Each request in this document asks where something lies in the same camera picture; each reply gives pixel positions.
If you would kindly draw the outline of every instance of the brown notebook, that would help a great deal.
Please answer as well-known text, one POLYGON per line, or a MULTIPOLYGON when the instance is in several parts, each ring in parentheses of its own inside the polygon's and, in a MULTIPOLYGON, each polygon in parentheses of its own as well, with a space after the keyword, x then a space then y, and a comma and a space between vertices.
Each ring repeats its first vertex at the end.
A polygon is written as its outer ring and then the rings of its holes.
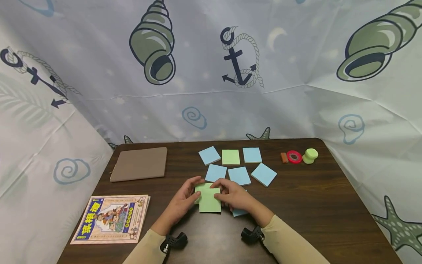
POLYGON ((111 173, 110 181, 164 177, 166 159, 166 147, 122 151, 111 173))

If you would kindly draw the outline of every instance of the blue sticky note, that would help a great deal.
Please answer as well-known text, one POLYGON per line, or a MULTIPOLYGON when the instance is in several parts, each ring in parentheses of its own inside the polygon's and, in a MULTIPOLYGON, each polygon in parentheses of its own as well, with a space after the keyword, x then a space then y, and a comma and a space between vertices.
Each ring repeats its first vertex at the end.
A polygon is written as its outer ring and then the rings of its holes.
POLYGON ((243 158, 245 163, 260 163, 262 162, 260 148, 258 147, 244 147, 243 158))
POLYGON ((242 210, 242 209, 233 209, 232 214, 233 214, 233 217, 237 217, 237 216, 241 216, 241 215, 247 215, 249 213, 245 210, 242 210))
POLYGON ((205 176, 205 180, 207 182, 215 182, 219 178, 225 178, 226 172, 226 167, 210 164, 210 166, 208 166, 208 171, 207 175, 205 176))
POLYGON ((268 187, 273 179, 276 177, 277 172, 268 168, 264 163, 258 165, 258 167, 251 173, 258 182, 262 183, 265 187, 268 187))
POLYGON ((209 147, 208 149, 201 150, 199 152, 199 156, 201 156, 201 159, 204 162, 205 166, 221 160, 220 155, 217 153, 214 147, 209 147))
POLYGON ((231 181, 237 182, 239 185, 251 184, 251 178, 249 178, 246 167, 240 167, 235 169, 229 169, 229 178, 231 181))

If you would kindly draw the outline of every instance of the black wrist strap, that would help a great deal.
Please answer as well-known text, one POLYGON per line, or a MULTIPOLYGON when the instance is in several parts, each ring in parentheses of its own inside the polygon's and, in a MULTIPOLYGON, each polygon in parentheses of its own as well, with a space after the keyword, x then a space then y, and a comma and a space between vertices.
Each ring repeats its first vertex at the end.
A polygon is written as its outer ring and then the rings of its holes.
POLYGON ((187 236, 185 233, 180 233, 176 238, 171 235, 166 235, 164 242, 160 246, 161 252, 167 254, 171 248, 182 249, 187 244, 187 236))
POLYGON ((255 243, 258 240, 264 242, 265 240, 265 236, 259 226, 256 226, 253 231, 250 231, 245 227, 242 231, 241 237, 247 244, 255 243))

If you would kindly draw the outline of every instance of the starfish print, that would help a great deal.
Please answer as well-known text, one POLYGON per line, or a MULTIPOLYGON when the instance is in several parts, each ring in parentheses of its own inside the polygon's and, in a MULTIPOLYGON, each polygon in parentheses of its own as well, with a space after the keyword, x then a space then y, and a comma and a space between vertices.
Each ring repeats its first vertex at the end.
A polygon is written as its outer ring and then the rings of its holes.
MULTIPOLYGON (((132 140, 130 139, 130 137, 128 137, 128 136, 126 136, 126 135, 124 135, 123 136, 123 138, 124 138, 124 143, 125 144, 133 144, 133 142, 132 142, 132 140)), ((112 149, 116 149, 117 148, 117 145, 116 144, 113 144, 113 143, 109 143, 108 144, 112 149)))
POLYGON ((261 135, 261 137, 257 138, 251 134, 246 134, 246 136, 250 139, 250 140, 254 140, 254 139, 270 139, 270 127, 267 127, 264 131, 264 133, 261 135))
POLYGON ((125 144, 133 144, 132 140, 126 135, 123 136, 125 144))
POLYGON ((393 249, 398 251, 407 245, 422 256, 422 244, 418 239, 422 236, 422 223, 401 220, 388 196, 384 196, 384 202, 387 209, 386 218, 377 215, 372 215, 372 217, 390 232, 390 243, 393 249))

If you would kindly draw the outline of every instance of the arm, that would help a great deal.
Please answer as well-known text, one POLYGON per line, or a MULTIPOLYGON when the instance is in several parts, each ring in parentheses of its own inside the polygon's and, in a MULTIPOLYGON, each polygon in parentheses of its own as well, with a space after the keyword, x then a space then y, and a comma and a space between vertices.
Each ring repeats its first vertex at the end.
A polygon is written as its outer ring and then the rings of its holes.
POLYGON ((218 179, 211 188, 220 187, 221 193, 214 198, 233 208, 249 212, 261 227, 265 236, 264 245, 283 264, 329 264, 308 241, 278 218, 266 206, 253 198, 239 184, 227 179, 218 179))
POLYGON ((195 186, 204 183, 201 176, 193 177, 185 181, 182 187, 171 199, 167 208, 161 216, 147 231, 145 236, 136 245, 123 264, 162 264, 166 254, 160 250, 165 236, 170 232, 171 227, 187 213, 200 192, 193 193, 195 186))
POLYGON ((254 199, 249 210, 265 236, 264 246, 279 263, 330 264, 308 241, 263 204, 254 199))
POLYGON ((160 236, 151 229, 148 230, 123 264, 162 264, 165 259, 165 254, 161 252, 160 245, 164 240, 164 236, 160 236))

